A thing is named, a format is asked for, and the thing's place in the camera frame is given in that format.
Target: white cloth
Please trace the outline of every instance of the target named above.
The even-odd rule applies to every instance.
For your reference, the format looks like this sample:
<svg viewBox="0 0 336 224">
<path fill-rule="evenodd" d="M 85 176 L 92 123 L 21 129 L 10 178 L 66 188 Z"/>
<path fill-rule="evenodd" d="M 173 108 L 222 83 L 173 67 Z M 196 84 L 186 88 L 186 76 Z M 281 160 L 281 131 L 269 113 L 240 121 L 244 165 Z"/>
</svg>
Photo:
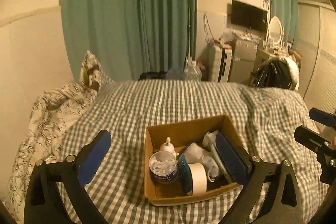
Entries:
<svg viewBox="0 0 336 224">
<path fill-rule="evenodd" d="M 299 89 L 299 68 L 297 64 L 289 57 L 280 57 L 282 61 L 285 61 L 288 67 L 289 74 L 292 79 L 292 90 L 298 91 Z"/>
<path fill-rule="evenodd" d="M 211 152 L 199 147 L 196 143 L 192 143 L 184 151 L 184 156 L 188 164 L 200 163 L 204 166 L 209 182 L 214 182 L 219 176 L 219 168 L 215 160 L 211 156 Z"/>
<path fill-rule="evenodd" d="M 23 223 L 26 192 L 35 162 L 63 160 L 59 152 L 69 128 L 88 111 L 102 85 L 111 80 L 102 72 L 95 56 L 87 52 L 79 83 L 40 95 L 31 112 L 29 130 L 16 155 L 5 205 L 15 220 Z"/>
<path fill-rule="evenodd" d="M 211 132 L 211 133 L 207 133 L 205 134 L 203 141 L 202 141 L 202 145 L 203 147 L 207 148 L 210 150 L 210 145 L 213 144 L 216 147 L 216 136 L 218 134 L 218 130 Z"/>
</svg>

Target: black bag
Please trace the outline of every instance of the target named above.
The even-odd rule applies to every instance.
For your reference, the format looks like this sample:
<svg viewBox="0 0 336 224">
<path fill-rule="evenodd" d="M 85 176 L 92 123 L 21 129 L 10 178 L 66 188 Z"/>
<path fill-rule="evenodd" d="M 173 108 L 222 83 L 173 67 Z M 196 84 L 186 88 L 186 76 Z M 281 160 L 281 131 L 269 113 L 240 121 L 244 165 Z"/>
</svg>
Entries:
<svg viewBox="0 0 336 224">
<path fill-rule="evenodd" d="M 166 71 L 159 71 L 159 72 L 144 72 L 140 75 L 139 80 L 145 79 L 165 79 Z"/>
<path fill-rule="evenodd" d="M 260 66 L 252 72 L 254 85 L 257 88 L 281 88 L 290 89 L 292 79 L 287 64 L 274 59 L 266 65 Z"/>
</svg>

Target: masking tape roll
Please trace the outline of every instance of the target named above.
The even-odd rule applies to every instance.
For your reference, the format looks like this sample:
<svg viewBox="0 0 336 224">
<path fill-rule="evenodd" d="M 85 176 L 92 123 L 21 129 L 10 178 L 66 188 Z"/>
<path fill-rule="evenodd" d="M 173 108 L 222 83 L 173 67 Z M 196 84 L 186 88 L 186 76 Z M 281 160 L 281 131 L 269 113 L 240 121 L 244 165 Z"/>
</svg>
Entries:
<svg viewBox="0 0 336 224">
<path fill-rule="evenodd" d="M 207 191 L 207 174 L 202 164 L 188 164 L 193 180 L 193 190 L 188 195 L 200 195 Z"/>
</svg>

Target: mini fridge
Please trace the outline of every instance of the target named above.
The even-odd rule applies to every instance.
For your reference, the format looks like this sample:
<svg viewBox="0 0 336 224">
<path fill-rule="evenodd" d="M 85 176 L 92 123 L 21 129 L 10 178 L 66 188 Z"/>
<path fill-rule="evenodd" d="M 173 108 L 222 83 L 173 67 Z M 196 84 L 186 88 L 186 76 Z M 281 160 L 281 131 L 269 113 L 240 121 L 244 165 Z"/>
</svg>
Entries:
<svg viewBox="0 0 336 224">
<path fill-rule="evenodd" d="M 245 84 L 253 71 L 258 44 L 236 39 L 231 61 L 229 82 Z"/>
</svg>

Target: bed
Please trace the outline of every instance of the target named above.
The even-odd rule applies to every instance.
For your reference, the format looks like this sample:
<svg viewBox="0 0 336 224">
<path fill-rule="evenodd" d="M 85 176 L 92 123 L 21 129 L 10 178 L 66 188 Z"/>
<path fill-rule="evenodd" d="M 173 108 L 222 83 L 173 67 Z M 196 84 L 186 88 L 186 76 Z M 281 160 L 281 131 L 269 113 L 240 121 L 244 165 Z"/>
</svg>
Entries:
<svg viewBox="0 0 336 224">
<path fill-rule="evenodd" d="M 292 162 L 307 223 L 328 186 L 319 181 L 321 169 L 314 153 L 293 137 L 295 128 L 302 124 L 317 132 L 298 93 L 235 83 L 114 82 L 90 52 L 82 63 L 79 83 L 69 83 L 36 100 L 29 133 L 14 163 L 6 206 L 22 221 L 26 188 L 36 160 L 55 162 L 77 154 L 106 129 L 111 133 L 111 148 L 85 189 L 109 223 L 218 223 L 241 187 L 200 203 L 155 207 L 143 197 L 143 151 L 147 126 L 223 113 L 231 118 L 250 155 L 269 162 Z M 59 188 L 69 216 L 78 222 L 63 186 Z M 264 185 L 250 221 L 256 218 L 266 190 Z"/>
</svg>

